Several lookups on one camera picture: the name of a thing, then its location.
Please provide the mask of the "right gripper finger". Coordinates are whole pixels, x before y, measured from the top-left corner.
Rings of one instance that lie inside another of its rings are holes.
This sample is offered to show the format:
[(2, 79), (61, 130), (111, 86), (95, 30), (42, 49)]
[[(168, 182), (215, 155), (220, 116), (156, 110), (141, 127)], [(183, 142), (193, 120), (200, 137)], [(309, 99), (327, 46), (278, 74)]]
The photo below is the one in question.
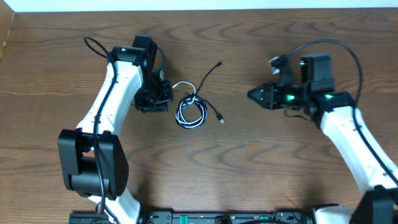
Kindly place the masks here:
[(267, 92), (271, 92), (272, 83), (264, 83), (260, 86), (248, 91), (248, 96), (264, 96)]
[(264, 109), (272, 109), (272, 98), (268, 93), (250, 93), (248, 97)]

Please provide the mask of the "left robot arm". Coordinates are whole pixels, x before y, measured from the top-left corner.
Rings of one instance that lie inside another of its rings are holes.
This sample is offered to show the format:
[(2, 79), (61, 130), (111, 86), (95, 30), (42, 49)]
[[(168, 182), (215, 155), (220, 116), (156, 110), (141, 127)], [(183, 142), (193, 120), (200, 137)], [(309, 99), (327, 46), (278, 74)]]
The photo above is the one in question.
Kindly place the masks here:
[(140, 203), (127, 189), (129, 164), (120, 142), (130, 107), (167, 112), (173, 93), (163, 68), (155, 67), (157, 44), (137, 35), (130, 47), (103, 48), (104, 83), (75, 129), (63, 129), (58, 151), (68, 190), (96, 204), (94, 212), (73, 212), (70, 223), (146, 223)]

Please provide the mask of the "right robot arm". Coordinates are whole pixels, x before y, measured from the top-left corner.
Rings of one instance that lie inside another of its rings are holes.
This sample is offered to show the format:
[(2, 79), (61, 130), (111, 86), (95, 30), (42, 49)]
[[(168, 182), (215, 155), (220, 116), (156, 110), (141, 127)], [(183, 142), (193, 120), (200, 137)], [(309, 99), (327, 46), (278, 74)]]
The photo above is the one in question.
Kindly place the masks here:
[(335, 91), (328, 54), (300, 58), (301, 82), (293, 81), (286, 56), (270, 60), (278, 82), (248, 91), (267, 110), (300, 110), (338, 149), (351, 171), (361, 200), (355, 209), (321, 205), (300, 217), (301, 223), (397, 223), (397, 166), (384, 152), (347, 91)]

